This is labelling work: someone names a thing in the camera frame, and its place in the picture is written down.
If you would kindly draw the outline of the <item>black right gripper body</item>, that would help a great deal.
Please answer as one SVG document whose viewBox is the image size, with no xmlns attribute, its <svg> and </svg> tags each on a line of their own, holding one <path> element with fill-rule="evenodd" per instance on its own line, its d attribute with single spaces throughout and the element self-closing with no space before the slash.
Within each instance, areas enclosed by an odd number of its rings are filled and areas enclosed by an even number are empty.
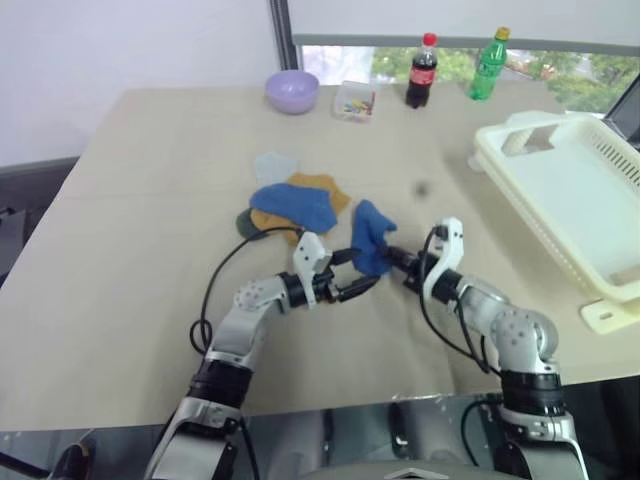
<svg viewBox="0 0 640 480">
<path fill-rule="evenodd" d="M 411 254 L 403 251 L 400 254 L 398 269 L 406 274 L 403 285 L 416 294 L 422 292 L 422 281 L 420 280 L 420 267 L 422 263 L 425 264 L 425 275 L 428 275 L 436 264 L 436 256 L 432 253 L 427 253 L 426 260 L 423 261 L 422 252 Z"/>
</svg>

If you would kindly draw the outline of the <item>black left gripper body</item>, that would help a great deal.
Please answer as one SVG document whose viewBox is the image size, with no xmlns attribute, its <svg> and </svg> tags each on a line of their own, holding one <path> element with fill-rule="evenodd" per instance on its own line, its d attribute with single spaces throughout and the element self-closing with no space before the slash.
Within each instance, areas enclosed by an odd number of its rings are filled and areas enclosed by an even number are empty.
<svg viewBox="0 0 640 480">
<path fill-rule="evenodd" d="M 313 291 L 317 302 L 336 303 L 339 288 L 334 282 L 333 268 L 337 267 L 332 264 L 332 256 L 328 261 L 328 264 L 313 277 Z"/>
</svg>

